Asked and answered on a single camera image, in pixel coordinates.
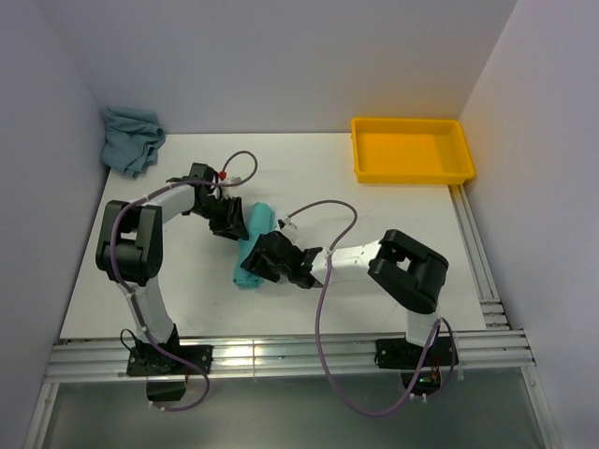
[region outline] cable connector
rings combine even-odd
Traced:
[[[229,184],[237,184],[240,182],[241,182],[241,178],[239,176],[233,176],[231,178],[226,178],[222,182],[219,182],[218,186],[221,188],[221,192],[223,193],[223,198],[231,197],[230,190],[232,187],[229,187]]]
[[[293,224],[289,216],[287,215],[283,219],[279,219],[277,223],[279,225],[279,231],[281,234],[287,237],[291,243],[295,244],[296,240],[300,236],[300,232],[298,227]]]

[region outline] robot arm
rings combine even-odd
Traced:
[[[193,164],[185,179],[212,181],[216,172],[204,164]],[[107,204],[95,254],[98,268],[116,281],[110,262],[110,233],[116,216],[128,203]],[[163,226],[179,214],[196,213],[209,220],[214,235],[227,239],[248,239],[241,213],[241,198],[217,195],[217,189],[203,185],[181,185],[163,193],[143,206],[132,209],[121,221],[116,245],[117,263],[124,279],[134,289],[147,326],[161,344],[178,344],[176,326],[168,316],[157,274],[163,260]],[[148,344],[138,321],[131,296],[119,286],[136,321],[136,337]]]
[[[241,266],[272,282],[281,276],[301,288],[321,287],[328,268],[329,254],[322,248],[301,250],[281,231],[260,236]],[[399,264],[409,259],[406,270]],[[447,260],[431,248],[396,229],[382,239],[331,255],[331,282],[375,280],[408,310],[406,339],[424,346],[432,325],[441,287],[446,280]]]

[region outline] white connector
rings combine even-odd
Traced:
[[[283,223],[283,226],[279,225],[279,232],[281,232],[281,234],[287,237],[289,241],[291,241],[291,243],[295,244],[295,242],[298,240],[298,237],[300,236],[300,230],[297,226],[295,226],[295,224],[291,221],[291,219],[288,216],[282,218],[280,221]]]

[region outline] yellow tray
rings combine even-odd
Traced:
[[[358,182],[462,184],[475,175],[457,120],[352,119]]]

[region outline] metal frame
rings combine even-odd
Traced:
[[[460,232],[468,254],[487,331],[456,332],[460,366],[464,369],[522,368],[545,445],[561,448],[562,442],[547,400],[538,383],[533,353],[523,330],[512,330],[497,294],[474,216],[463,187],[450,186]],[[403,334],[326,336],[323,346],[334,372],[366,373],[374,365],[374,341]],[[212,378],[285,377],[322,374],[312,337],[248,337],[233,339],[182,339],[182,344],[214,346]],[[40,447],[51,416],[58,386],[63,383],[145,382],[127,378],[126,349],[111,340],[63,341],[54,345],[34,418],[25,443]],[[153,379],[177,380],[181,376]]]

